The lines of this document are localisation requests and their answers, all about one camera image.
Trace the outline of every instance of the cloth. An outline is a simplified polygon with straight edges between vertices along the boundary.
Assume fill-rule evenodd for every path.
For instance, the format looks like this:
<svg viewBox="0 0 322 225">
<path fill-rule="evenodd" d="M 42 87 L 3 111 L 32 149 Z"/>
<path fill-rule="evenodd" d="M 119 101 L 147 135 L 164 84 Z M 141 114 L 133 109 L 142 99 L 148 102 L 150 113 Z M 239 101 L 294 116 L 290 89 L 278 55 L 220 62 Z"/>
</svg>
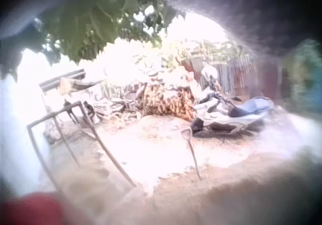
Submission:
<svg viewBox="0 0 322 225">
<path fill-rule="evenodd" d="M 60 203 L 46 193 L 33 193 L 1 205 L 3 225 L 63 225 Z"/>
<path fill-rule="evenodd" d="M 212 76 L 212 78 L 214 80 L 218 79 L 218 71 L 217 71 L 217 69 L 214 68 L 213 66 L 209 65 L 209 64 L 205 64 L 205 66 L 201 70 L 201 74 L 205 77 L 207 82 L 212 81 L 210 76 Z"/>
</svg>

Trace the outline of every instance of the metal rod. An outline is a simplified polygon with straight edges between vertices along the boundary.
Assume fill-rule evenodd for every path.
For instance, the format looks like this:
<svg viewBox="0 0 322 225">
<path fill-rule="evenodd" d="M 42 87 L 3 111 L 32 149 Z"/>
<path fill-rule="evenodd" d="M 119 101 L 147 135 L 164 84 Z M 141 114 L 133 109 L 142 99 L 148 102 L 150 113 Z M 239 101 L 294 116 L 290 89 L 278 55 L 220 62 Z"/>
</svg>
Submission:
<svg viewBox="0 0 322 225">
<path fill-rule="evenodd" d="M 76 164 L 77 164 L 79 167 L 81 167 L 81 166 L 80 166 L 80 164 L 79 164 L 79 162 L 78 162 L 78 160 L 77 160 L 77 158 L 76 158 L 76 156 L 75 156 L 75 155 L 74 155 L 74 153 L 72 152 L 72 150 L 71 150 L 71 148 L 70 148 L 70 146 L 69 146 L 69 144 L 68 144 L 68 142 L 67 142 L 67 140 L 66 140 L 65 135 L 62 133 L 61 128 L 59 127 L 59 124 L 58 124 L 58 121 L 57 121 L 56 116 L 54 116 L 54 117 L 53 117 L 53 120 L 54 120 L 54 123 L 55 123 L 55 125 L 56 125 L 56 128 L 57 128 L 57 130 L 58 130 L 58 132 L 59 132 L 59 134 L 60 134 L 60 137 L 61 137 L 61 138 L 62 138 L 62 140 L 64 141 L 65 146 L 67 147 L 67 149 L 68 149 L 68 151 L 69 151 L 70 155 L 72 156 L 72 158 L 74 159 L 74 161 L 76 162 Z"/>
<path fill-rule="evenodd" d="M 95 130 L 95 127 L 93 126 L 93 123 L 91 122 L 90 118 L 88 117 L 87 113 L 85 112 L 84 107 L 82 106 L 82 104 L 79 102 L 80 110 L 86 120 L 86 123 L 89 125 L 91 131 L 93 132 L 96 140 L 99 142 L 99 144 L 101 145 L 102 149 L 105 151 L 105 153 L 107 154 L 107 156 L 111 159 L 111 161 L 113 162 L 113 164 L 116 166 L 116 168 L 121 172 L 121 174 L 128 180 L 129 183 L 131 183 L 131 185 L 133 185 L 134 187 L 136 187 L 136 184 L 133 182 L 133 180 L 130 178 L 130 176 L 126 173 L 126 171 L 122 168 L 122 166 L 117 162 L 117 160 L 113 157 L 113 155 L 109 152 L 109 150 L 106 148 L 106 146 L 104 145 L 104 143 L 102 142 L 101 138 L 99 137 L 98 133 Z"/>
<path fill-rule="evenodd" d="M 81 105 L 82 105 L 82 103 L 80 101 L 77 101 L 77 102 L 75 102 L 75 103 L 73 103 L 71 105 L 68 105 L 66 107 L 63 107 L 62 109 L 60 109 L 60 110 L 58 110 L 56 112 L 51 112 L 51 113 L 45 115 L 41 119 L 36 120 L 36 121 L 30 123 L 27 127 L 33 127 L 33 126 L 35 126 L 35 125 L 37 125 L 37 124 L 39 124 L 39 123 L 41 123 L 43 121 L 46 121 L 49 118 L 53 118 L 53 117 L 55 117 L 56 115 L 58 115 L 60 113 L 66 112 L 67 110 L 69 110 L 69 109 L 71 109 L 73 107 L 77 107 L 77 106 L 81 106 Z"/>
<path fill-rule="evenodd" d="M 43 157 L 42 157 L 42 155 L 41 155 L 41 153 L 40 153 L 40 151 L 39 151 L 39 149 L 38 149 L 38 147 L 37 147 L 35 137 L 34 137 L 34 135 L 33 135 L 33 133 L 32 133 L 32 126 L 27 126 L 27 130 L 28 130 L 28 133 L 29 133 L 29 136 L 30 136 L 31 144 L 32 144 L 32 146 L 33 146 L 33 148 L 34 148 L 34 150 L 35 150 L 35 152 L 36 152 L 36 155 L 37 155 L 37 157 L 38 157 L 38 159 L 39 159 L 39 161 L 40 161 L 40 163 L 41 163 L 42 167 L 44 168 L 44 170 L 45 170 L 45 172 L 47 173 L 47 175 L 48 175 L 48 177 L 49 177 L 50 181 L 52 182 L 52 184 L 54 185 L 54 187 L 57 189 L 57 191 L 58 191 L 59 193 L 63 194 L 63 193 L 62 193 L 62 190 L 59 188 L 58 183 L 56 182 L 55 178 L 54 178 L 54 177 L 53 177 L 53 175 L 51 174 L 51 171 L 50 171 L 50 170 L 49 170 L 49 168 L 47 167 L 46 162 L 45 162 L 45 160 L 43 159 Z"/>
<path fill-rule="evenodd" d="M 188 138 L 186 138 L 186 137 L 183 136 L 183 132 L 185 132 L 185 131 L 189 131 Z M 190 151 L 191 151 L 191 154 L 192 154 L 192 157 L 193 157 L 193 161 L 195 162 L 197 176 L 198 176 L 199 180 L 201 181 L 202 179 L 201 179 L 201 176 L 200 176 L 200 173 L 199 173 L 197 159 L 196 159 L 196 156 L 195 156 L 195 151 L 194 151 L 193 146 L 192 146 L 192 143 L 191 143 L 191 136 L 192 136 L 192 130 L 191 130 L 191 128 L 187 128 L 187 129 L 182 130 L 181 131 L 181 135 L 188 142 L 188 145 L 190 147 Z"/>
<path fill-rule="evenodd" d="M 55 186 L 55 188 L 61 192 L 61 189 L 59 188 L 57 182 L 55 181 L 54 177 L 52 176 L 49 168 L 47 167 L 43 157 L 41 156 L 41 153 L 39 152 L 38 150 L 38 147 L 37 147 L 37 144 L 36 144 L 36 140 L 34 138 L 34 135 L 32 133 L 32 127 L 43 122 L 43 121 L 46 121 L 47 119 L 49 118 L 55 118 L 56 115 L 62 113 L 62 112 L 65 112 L 67 110 L 70 110 L 71 108 L 73 107 L 77 107 L 79 106 L 87 124 L 89 124 L 90 126 L 90 129 L 91 131 L 93 132 L 95 138 L 97 139 L 97 141 L 99 142 L 99 144 L 101 145 L 102 149 L 105 151 L 105 153 L 107 154 L 107 156 L 112 160 L 113 164 L 116 166 L 116 168 L 121 172 L 121 174 L 131 183 L 131 185 L 133 185 L 134 187 L 136 187 L 135 183 L 133 182 L 133 180 L 130 178 L 130 176 L 125 172 L 125 170 L 121 167 L 121 165 L 117 162 L 117 160 L 113 157 L 113 155 L 108 151 L 108 149 L 105 147 L 104 143 L 102 142 L 102 140 L 100 139 L 99 135 L 97 134 L 96 130 L 95 130 L 95 127 L 93 126 L 91 120 L 89 119 L 87 113 L 85 112 L 85 109 L 84 107 L 82 106 L 82 103 L 80 101 L 77 101 L 71 105 L 68 105 L 66 107 L 63 107 L 62 109 L 60 109 L 59 111 L 56 111 L 56 112 L 52 112 L 52 113 L 49 113 L 47 115 L 45 115 L 43 118 L 39 119 L 39 120 L 36 120 L 32 123 L 30 123 L 29 125 L 27 125 L 27 130 L 28 130 L 28 133 L 29 133 L 29 136 L 30 136 L 30 139 L 31 139 L 31 143 L 34 147 L 34 150 L 36 152 L 36 155 L 38 156 L 38 159 L 40 161 L 40 163 L 42 164 L 45 172 L 47 173 L 49 179 L 51 180 L 51 182 L 53 183 L 53 185 Z"/>
</svg>

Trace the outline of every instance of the white motorcycle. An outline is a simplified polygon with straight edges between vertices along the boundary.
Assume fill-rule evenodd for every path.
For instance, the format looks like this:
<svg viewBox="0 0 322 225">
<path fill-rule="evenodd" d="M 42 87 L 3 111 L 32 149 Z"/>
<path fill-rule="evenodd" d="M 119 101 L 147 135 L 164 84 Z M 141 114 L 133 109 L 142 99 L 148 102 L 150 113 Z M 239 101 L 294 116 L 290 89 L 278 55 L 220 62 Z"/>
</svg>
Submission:
<svg viewBox="0 0 322 225">
<path fill-rule="evenodd" d="M 272 100 L 266 97 L 254 97 L 243 104 L 235 105 L 232 100 L 238 97 L 224 98 L 214 91 L 194 106 L 197 118 L 191 123 L 192 132 L 204 127 L 216 134 L 235 134 L 264 118 L 274 108 Z"/>
</svg>

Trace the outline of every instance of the wall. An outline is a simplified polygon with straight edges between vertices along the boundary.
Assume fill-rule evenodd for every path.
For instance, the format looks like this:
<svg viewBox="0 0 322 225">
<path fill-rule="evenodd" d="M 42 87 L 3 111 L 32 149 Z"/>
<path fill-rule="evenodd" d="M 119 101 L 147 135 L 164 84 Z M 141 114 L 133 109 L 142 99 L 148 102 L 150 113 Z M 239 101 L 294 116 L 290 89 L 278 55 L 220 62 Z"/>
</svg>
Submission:
<svg viewBox="0 0 322 225">
<path fill-rule="evenodd" d="M 322 112 L 322 68 L 316 68 L 312 74 L 313 84 L 311 88 L 306 88 L 304 84 L 292 85 L 296 92 L 292 93 L 292 102 L 297 109 L 306 112 Z"/>
<path fill-rule="evenodd" d="M 39 86 L 27 78 L 22 77 L 15 83 L 8 75 L 5 80 L 0 80 L 0 100 L 1 185 L 10 189 L 2 190 L 3 201 L 12 195 L 22 196 L 37 190 L 42 168 L 32 148 L 26 125 L 47 112 Z M 33 132 L 43 156 L 48 160 L 49 148 L 43 136 L 44 129 L 43 123 L 36 126 Z"/>
<path fill-rule="evenodd" d="M 206 56 L 193 56 L 190 59 L 181 61 L 181 65 L 187 71 L 194 72 L 194 78 L 202 89 L 208 86 L 208 83 L 201 75 L 201 70 L 204 67 L 203 59 L 206 58 Z M 256 63 L 251 58 L 241 57 L 231 59 L 230 61 L 211 61 L 209 64 L 217 69 L 218 81 L 224 93 L 246 95 L 249 92 L 256 92 L 256 90 L 250 89 L 258 89 L 258 69 Z"/>
<path fill-rule="evenodd" d="M 258 58 L 259 86 L 265 97 L 278 102 L 281 98 L 282 68 L 275 58 Z"/>
</svg>

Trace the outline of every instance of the shovel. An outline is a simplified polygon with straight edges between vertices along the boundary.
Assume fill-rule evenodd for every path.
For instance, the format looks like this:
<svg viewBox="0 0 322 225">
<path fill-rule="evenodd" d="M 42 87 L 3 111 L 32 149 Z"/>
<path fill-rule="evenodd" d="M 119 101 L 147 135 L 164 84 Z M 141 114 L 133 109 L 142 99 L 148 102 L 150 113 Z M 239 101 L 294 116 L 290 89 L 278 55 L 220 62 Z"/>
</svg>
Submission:
<svg viewBox="0 0 322 225">
<path fill-rule="evenodd" d="M 201 176 L 200 176 L 200 173 L 199 173 L 199 170 L 198 170 L 198 165 L 197 165 L 197 159 L 196 159 L 196 156 L 195 156 L 195 152 L 193 150 L 193 145 L 191 143 L 191 137 L 192 137 L 192 129 L 191 128 L 186 128 L 184 130 L 181 131 L 181 136 L 182 138 L 184 138 L 188 144 L 189 144 L 189 148 L 190 148 L 190 151 L 192 153 L 192 157 L 193 157 L 193 160 L 195 162 L 195 166 L 196 166 L 196 171 L 197 171 L 197 175 L 198 175 L 198 178 L 199 180 L 201 180 Z"/>
</svg>

